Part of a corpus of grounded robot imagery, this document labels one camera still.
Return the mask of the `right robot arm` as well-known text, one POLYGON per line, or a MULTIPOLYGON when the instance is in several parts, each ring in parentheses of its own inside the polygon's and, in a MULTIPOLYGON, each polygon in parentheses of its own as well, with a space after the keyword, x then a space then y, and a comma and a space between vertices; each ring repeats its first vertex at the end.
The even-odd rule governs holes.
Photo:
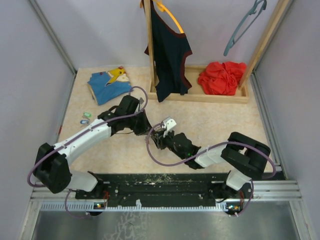
POLYGON ((262 179, 269 161, 271 149, 246 135, 232 132, 226 142, 214 146, 200 147, 189 140, 184 133, 165 133, 153 130, 147 141, 152 139, 157 149, 168 149, 181 162, 194 170, 228 163, 233 166, 223 183, 213 186, 209 194, 213 199, 235 198, 244 184, 254 178, 262 179))

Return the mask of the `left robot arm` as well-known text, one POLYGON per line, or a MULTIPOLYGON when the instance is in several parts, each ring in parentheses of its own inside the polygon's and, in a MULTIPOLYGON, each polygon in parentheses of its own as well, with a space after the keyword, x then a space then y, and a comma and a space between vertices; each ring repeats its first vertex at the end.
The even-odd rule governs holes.
POLYGON ((72 137, 54 145, 42 144, 30 173, 53 194, 66 189, 81 190, 97 199, 104 192, 102 180, 93 172, 71 171, 70 165, 94 145, 124 129, 130 129, 137 136, 151 129, 140 100, 131 95, 124 96, 119 105, 101 113, 72 137))

